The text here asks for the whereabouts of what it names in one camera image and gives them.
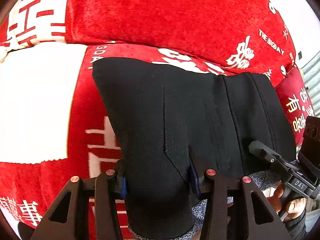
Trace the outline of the person right hand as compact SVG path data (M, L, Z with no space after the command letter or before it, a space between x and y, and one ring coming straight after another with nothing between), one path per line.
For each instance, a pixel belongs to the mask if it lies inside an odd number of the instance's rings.
M285 186L280 183L276 190L274 191L273 196L268 197L268 201L276 211L276 213L280 213L281 210L285 210L287 215L282 219L283 222L287 222L289 220L293 220L298 218L305 210L306 207L306 199L299 198L291 200L290 202L283 197L285 194Z

